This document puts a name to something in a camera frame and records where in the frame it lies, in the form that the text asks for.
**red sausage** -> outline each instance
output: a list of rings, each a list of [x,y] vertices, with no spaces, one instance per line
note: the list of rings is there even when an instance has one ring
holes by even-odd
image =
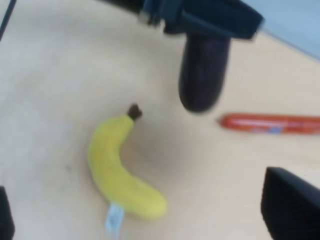
[[[232,113],[221,125],[227,129],[254,133],[320,134],[320,117]]]

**white tag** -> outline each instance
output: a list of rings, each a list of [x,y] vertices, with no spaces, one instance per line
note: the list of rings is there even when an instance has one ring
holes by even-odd
[[[119,238],[121,226],[124,221],[124,216],[125,216],[125,210],[122,207],[114,203],[110,205],[110,208],[105,220],[105,229],[111,235],[114,235],[117,239]]]

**plush banana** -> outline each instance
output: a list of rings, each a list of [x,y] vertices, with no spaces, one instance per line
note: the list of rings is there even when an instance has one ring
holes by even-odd
[[[121,146],[142,115],[133,105],[127,114],[101,123],[94,131],[87,153],[93,180],[105,198],[121,206],[127,213],[145,219],[164,215],[167,202],[163,195],[122,165]]]

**banana stem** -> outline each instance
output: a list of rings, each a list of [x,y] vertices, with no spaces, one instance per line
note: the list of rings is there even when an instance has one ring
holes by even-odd
[[[140,110],[137,104],[131,105],[129,108],[127,115],[133,120],[136,121],[138,118],[142,116],[142,111]]]

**wooden table surface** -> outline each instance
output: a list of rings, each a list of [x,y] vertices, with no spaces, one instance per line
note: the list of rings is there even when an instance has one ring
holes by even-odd
[[[320,186],[318,136],[228,131],[224,113],[320,115],[320,64],[269,36],[233,41],[223,93],[202,115],[178,97],[185,37],[167,37],[96,0],[18,1],[0,42],[0,185],[15,240],[92,240],[108,203],[86,150],[95,125],[139,103],[124,164],[169,210],[127,216],[126,240],[270,240],[260,214],[267,166]]]

